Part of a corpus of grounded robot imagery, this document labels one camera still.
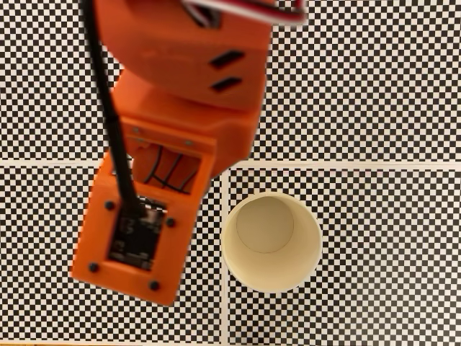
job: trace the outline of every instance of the white paper cup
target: white paper cup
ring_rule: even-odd
[[[314,215],[299,200],[263,192],[230,212],[221,246],[237,280],[253,290],[279,293],[314,273],[322,254],[321,233]]]

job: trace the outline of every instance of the white border line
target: white border line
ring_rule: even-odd
[[[232,168],[311,168],[311,169],[455,169],[460,162],[440,161],[240,161]]]
[[[102,163],[97,160],[0,160],[0,167],[95,167]]]
[[[221,229],[229,215],[229,187],[231,174],[229,170],[224,171],[220,176],[221,181]],[[221,252],[221,344],[228,344],[228,268],[225,265]]]
[[[0,160],[0,167],[94,167],[101,160]],[[438,169],[461,170],[461,161],[311,161],[311,160],[246,160],[234,164],[235,168],[300,168],[300,169]]]
[[[218,343],[196,343],[196,342],[105,342],[105,341],[43,341],[43,340],[0,340],[2,345],[19,345],[19,346],[34,346],[34,345],[114,345],[114,346],[218,346]]]

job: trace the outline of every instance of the screw head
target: screw head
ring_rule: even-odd
[[[174,225],[176,225],[176,220],[173,218],[167,218],[165,223],[168,227],[174,227]]]
[[[89,265],[88,265],[88,269],[90,272],[97,272],[99,270],[99,265],[95,262],[91,262]]]
[[[115,203],[112,202],[111,200],[106,200],[106,202],[104,203],[104,207],[107,210],[113,210],[115,208]]]
[[[154,280],[154,281],[151,281],[151,282],[149,283],[149,288],[150,288],[151,290],[158,290],[158,289],[160,288],[160,284],[158,283],[158,281],[155,281],[155,280]]]

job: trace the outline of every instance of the black and white checkered surface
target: black and white checkered surface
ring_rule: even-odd
[[[252,159],[461,161],[458,0],[308,11],[308,26],[273,29]],[[114,82],[122,66],[105,61]],[[78,0],[2,0],[0,160],[18,165],[0,162],[0,340],[219,343],[217,180],[173,307],[68,277],[94,170],[20,160],[98,160],[105,147]],[[461,345],[459,172],[245,169],[230,186],[231,206],[260,190],[308,201],[326,238],[294,291],[229,280],[229,343]]]
[[[220,182],[203,200],[178,298],[160,307],[69,277],[93,174],[0,167],[0,340],[218,342]]]
[[[459,345],[461,172],[237,169],[230,207],[279,191],[304,201],[323,256],[300,287],[229,279],[229,343]]]
[[[308,26],[274,27],[251,157],[461,160],[458,0],[308,10]],[[3,0],[0,17],[1,158],[100,158],[77,0]],[[113,80],[121,66],[107,62]]]

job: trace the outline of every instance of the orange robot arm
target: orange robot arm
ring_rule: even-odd
[[[251,150],[271,32],[239,15],[244,0],[211,3],[218,9],[187,1],[82,7],[110,155],[94,179],[72,276],[160,304],[176,297],[210,180]],[[245,14],[278,15],[270,3],[250,3]],[[99,38],[125,67],[111,92]]]

